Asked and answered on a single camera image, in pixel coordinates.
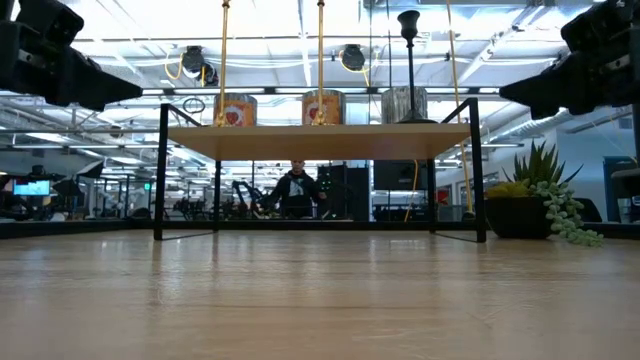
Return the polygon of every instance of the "desk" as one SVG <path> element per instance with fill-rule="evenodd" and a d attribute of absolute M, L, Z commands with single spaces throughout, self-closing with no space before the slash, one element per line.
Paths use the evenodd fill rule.
<path fill-rule="evenodd" d="M 469 107 L 469 124 L 449 124 Z M 169 112 L 194 127 L 169 128 Z M 220 211 L 220 174 L 223 160 L 407 160 L 426 159 L 428 177 L 428 217 L 425 230 L 439 229 L 435 208 L 434 158 L 471 137 L 473 177 L 482 179 L 482 153 L 478 99 L 465 100 L 441 123 L 334 126 L 203 127 L 170 104 L 160 111 L 158 181 L 154 238 L 162 240 L 167 141 L 197 151 L 216 160 L 214 220 L 218 231 Z M 474 182 L 477 242 L 486 241 L 484 190 L 482 181 Z"/>

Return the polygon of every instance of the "orange label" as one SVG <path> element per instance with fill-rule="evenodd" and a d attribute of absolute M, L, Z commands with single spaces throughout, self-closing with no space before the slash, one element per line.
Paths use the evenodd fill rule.
<path fill-rule="evenodd" d="M 213 112 L 213 118 L 218 117 L 218 110 L 220 106 L 216 106 Z M 253 104 L 238 101 L 238 100 L 226 100 L 224 102 L 224 115 L 227 121 L 227 126 L 254 126 L 256 119 L 253 117 Z"/>
<path fill-rule="evenodd" d="M 342 111 L 340 109 L 340 97 L 338 95 L 322 96 L 324 105 L 325 122 L 331 125 L 342 124 Z M 318 114 L 318 97 L 310 96 L 302 102 L 302 124 L 311 125 Z"/>

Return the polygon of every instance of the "black lamp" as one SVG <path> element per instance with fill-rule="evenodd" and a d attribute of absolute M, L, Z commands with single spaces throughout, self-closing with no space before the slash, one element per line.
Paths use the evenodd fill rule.
<path fill-rule="evenodd" d="M 419 17 L 420 13 L 415 10 L 405 11 L 398 15 L 398 21 L 402 25 L 400 35 L 407 40 L 407 49 L 409 49 L 409 96 L 411 96 L 411 110 L 399 121 L 401 124 L 436 122 L 423 118 L 422 114 L 416 110 L 415 85 L 413 82 L 413 39 L 418 35 L 417 24 Z"/>

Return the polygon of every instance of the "computer screen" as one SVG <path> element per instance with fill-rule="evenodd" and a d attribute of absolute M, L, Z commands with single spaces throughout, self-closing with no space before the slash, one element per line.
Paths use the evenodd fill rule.
<path fill-rule="evenodd" d="M 49 196 L 50 188 L 51 182 L 49 180 L 34 182 L 14 180 L 13 194 L 18 196 Z"/>

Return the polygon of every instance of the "person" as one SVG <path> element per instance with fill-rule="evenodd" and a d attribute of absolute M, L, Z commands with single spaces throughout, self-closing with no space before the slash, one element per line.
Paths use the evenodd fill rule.
<path fill-rule="evenodd" d="M 301 219 L 313 216 L 312 200 L 318 204 L 327 198 L 316 182 L 304 171 L 304 160 L 291 161 L 291 170 L 280 180 L 264 202 L 275 204 L 285 218 Z"/>

